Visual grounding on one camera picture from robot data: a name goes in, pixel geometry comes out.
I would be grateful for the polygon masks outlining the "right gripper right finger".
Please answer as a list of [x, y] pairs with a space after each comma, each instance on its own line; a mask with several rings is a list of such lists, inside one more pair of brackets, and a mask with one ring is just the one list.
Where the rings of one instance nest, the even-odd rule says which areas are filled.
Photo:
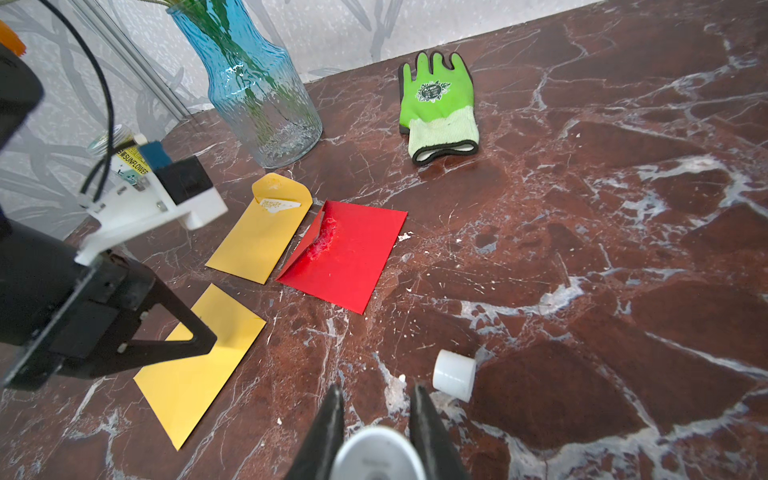
[[410, 399], [409, 438], [430, 480], [465, 479], [463, 465], [426, 388], [417, 384]]

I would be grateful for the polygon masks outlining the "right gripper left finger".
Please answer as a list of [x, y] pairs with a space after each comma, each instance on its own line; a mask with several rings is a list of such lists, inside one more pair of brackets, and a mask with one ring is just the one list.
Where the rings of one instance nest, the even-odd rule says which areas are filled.
[[344, 442], [344, 425], [343, 392], [332, 384], [284, 479], [328, 480]]

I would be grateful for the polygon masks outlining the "yellow envelope front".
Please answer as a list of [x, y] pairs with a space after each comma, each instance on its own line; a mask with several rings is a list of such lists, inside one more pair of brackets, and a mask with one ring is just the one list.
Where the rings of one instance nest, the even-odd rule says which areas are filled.
[[214, 334], [212, 350], [142, 368], [134, 381], [179, 450], [261, 333], [266, 322], [211, 284], [192, 306]]

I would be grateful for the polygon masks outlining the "yellow envelope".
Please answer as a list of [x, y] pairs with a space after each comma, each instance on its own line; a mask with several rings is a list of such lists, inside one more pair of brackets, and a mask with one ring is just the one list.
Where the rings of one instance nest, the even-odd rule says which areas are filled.
[[212, 350], [142, 368], [134, 381], [179, 450], [261, 333], [266, 322], [211, 284], [192, 306], [214, 334]]
[[307, 187], [269, 173], [252, 185], [253, 200], [206, 266], [264, 284], [313, 204]]

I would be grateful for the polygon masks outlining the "white glue stick cap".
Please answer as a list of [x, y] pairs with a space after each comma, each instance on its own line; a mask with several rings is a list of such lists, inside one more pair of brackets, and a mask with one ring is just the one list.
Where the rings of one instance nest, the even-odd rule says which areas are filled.
[[469, 402], [473, 392], [477, 363], [474, 358], [441, 350], [436, 358], [433, 375], [433, 387], [457, 398]]

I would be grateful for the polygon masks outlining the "red envelope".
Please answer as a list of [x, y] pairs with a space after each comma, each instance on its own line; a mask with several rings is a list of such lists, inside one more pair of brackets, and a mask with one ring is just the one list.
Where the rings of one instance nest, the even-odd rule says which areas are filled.
[[403, 211], [327, 201], [277, 281], [363, 314], [406, 218]]

